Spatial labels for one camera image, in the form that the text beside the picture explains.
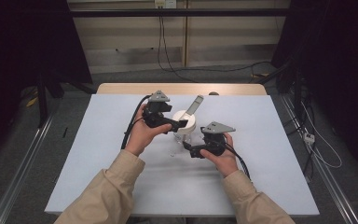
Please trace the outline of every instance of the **beige jacket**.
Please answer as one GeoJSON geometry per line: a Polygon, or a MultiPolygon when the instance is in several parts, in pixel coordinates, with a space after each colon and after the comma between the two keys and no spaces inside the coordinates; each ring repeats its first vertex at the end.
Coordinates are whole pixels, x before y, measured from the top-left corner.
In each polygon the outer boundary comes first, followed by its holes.
{"type": "MultiPolygon", "coordinates": [[[[126,223],[135,180],[144,167],[144,161],[121,150],[110,168],[101,170],[55,223],[126,223]]],[[[266,194],[256,192],[243,171],[224,178],[223,185],[238,223],[294,223],[266,194]]]]}

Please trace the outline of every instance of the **person's right hand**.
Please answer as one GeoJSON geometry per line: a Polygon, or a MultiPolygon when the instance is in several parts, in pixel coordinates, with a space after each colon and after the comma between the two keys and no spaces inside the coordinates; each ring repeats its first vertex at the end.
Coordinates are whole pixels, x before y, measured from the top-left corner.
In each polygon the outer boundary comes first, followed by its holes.
{"type": "MultiPolygon", "coordinates": [[[[231,135],[229,135],[228,133],[224,133],[224,136],[227,140],[227,143],[232,147],[234,147],[231,135]]],[[[225,150],[223,154],[218,157],[205,149],[202,149],[200,151],[200,154],[206,159],[213,162],[216,165],[217,170],[219,170],[219,172],[223,175],[223,177],[231,175],[232,173],[238,170],[238,165],[237,165],[237,161],[235,160],[235,155],[228,150],[225,150]]]]}

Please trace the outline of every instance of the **gray floor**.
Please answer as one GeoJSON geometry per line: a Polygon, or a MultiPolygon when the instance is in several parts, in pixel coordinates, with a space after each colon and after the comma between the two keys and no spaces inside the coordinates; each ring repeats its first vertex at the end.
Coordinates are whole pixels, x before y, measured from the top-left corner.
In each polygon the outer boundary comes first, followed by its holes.
{"type": "MultiPolygon", "coordinates": [[[[241,68],[237,66],[215,66],[213,69],[241,68]]],[[[267,64],[255,66],[255,73],[268,73],[273,68],[267,64]]],[[[211,72],[211,71],[182,71],[179,75],[202,82],[246,83],[251,79],[251,69],[243,69],[235,72],[211,72]]],[[[101,74],[93,76],[94,87],[103,82],[185,82],[175,74],[161,70],[122,72],[116,74],[101,74]]],[[[84,112],[87,109],[90,96],[64,85],[66,90],[62,99],[49,99],[51,104],[58,103],[60,107],[49,128],[46,139],[43,142],[27,178],[21,188],[16,202],[13,204],[6,223],[52,223],[55,216],[45,214],[43,211],[52,192],[55,179],[60,174],[67,153],[75,139],[84,112]]],[[[266,90],[271,96],[277,112],[286,122],[290,117],[283,106],[280,94],[276,92],[274,82],[266,85],[266,90]]],[[[37,105],[26,107],[28,98],[24,98],[19,106],[19,111],[11,126],[10,134],[2,140],[0,146],[0,198],[4,194],[11,178],[16,173],[26,150],[31,144],[38,124],[37,105]]],[[[343,160],[343,166],[331,169],[337,182],[350,200],[358,216],[358,162],[351,156],[344,142],[339,136],[334,135],[332,127],[323,111],[317,103],[313,103],[316,114],[318,131],[328,142],[334,146],[343,160]]],[[[294,129],[294,125],[285,126],[287,132],[294,129]]],[[[288,136],[301,167],[307,159],[307,152],[298,134],[288,136]]],[[[324,158],[332,163],[337,163],[337,158],[331,150],[318,141],[318,148],[324,158]]],[[[296,223],[345,223],[344,218],[337,209],[336,202],[326,188],[321,175],[315,169],[310,190],[321,212],[316,217],[294,217],[296,223]]],[[[196,218],[132,218],[129,222],[148,220],[148,223],[227,223],[233,219],[196,219],[196,218]]]]}

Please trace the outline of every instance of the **person's left hand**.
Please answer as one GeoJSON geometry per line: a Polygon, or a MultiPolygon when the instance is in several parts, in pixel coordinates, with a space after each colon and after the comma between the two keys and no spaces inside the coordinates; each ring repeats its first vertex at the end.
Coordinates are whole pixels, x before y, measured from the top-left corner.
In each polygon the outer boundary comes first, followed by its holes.
{"type": "Polygon", "coordinates": [[[141,107],[139,107],[135,116],[135,123],[132,127],[130,140],[124,148],[135,156],[139,156],[142,152],[144,152],[145,147],[152,142],[156,135],[166,133],[172,128],[171,124],[164,124],[156,128],[149,128],[142,118],[142,111],[145,106],[146,105],[141,105],[141,107]]]}

